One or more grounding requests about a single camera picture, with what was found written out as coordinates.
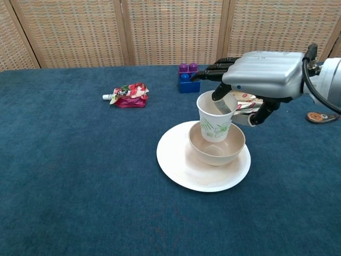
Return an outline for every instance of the paper plate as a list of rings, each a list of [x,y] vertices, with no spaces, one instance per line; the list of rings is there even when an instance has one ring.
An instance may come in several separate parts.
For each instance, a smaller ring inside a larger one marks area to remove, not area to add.
[[[197,122],[178,124],[161,137],[156,150],[161,169],[171,180],[192,190],[217,192],[232,188],[250,169],[251,156],[247,146],[227,165],[205,164],[193,154],[188,140],[189,130]]]

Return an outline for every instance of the paper cup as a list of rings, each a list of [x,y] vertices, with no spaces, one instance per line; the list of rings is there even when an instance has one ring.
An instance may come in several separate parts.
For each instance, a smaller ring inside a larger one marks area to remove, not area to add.
[[[231,125],[231,118],[237,109],[236,98],[227,94],[223,100],[230,109],[230,113],[223,115],[212,100],[212,93],[203,93],[197,99],[197,107],[200,115],[200,127],[202,137],[210,142],[221,142],[226,139]]]

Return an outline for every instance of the ceramic bowl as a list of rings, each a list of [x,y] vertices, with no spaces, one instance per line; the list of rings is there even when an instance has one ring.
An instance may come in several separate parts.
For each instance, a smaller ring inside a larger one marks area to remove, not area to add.
[[[232,162],[245,145],[245,136],[239,127],[231,124],[228,135],[221,142],[209,142],[201,135],[200,122],[192,126],[189,141],[193,152],[206,164],[224,165]]]

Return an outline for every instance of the toy blocks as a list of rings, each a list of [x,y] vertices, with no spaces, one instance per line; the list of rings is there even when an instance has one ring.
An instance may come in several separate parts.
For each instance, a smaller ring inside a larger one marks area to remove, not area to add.
[[[191,82],[191,77],[199,71],[198,65],[193,62],[189,66],[181,63],[178,70],[178,85],[181,93],[199,92],[200,81]]]

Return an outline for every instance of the table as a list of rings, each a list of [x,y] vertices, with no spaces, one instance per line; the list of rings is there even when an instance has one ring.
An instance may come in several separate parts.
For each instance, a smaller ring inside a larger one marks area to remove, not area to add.
[[[241,126],[251,154],[237,186],[200,193],[160,169],[156,148],[198,120],[176,66],[0,73],[1,255],[339,255],[341,121],[302,96]],[[145,82],[143,109],[102,101]]]

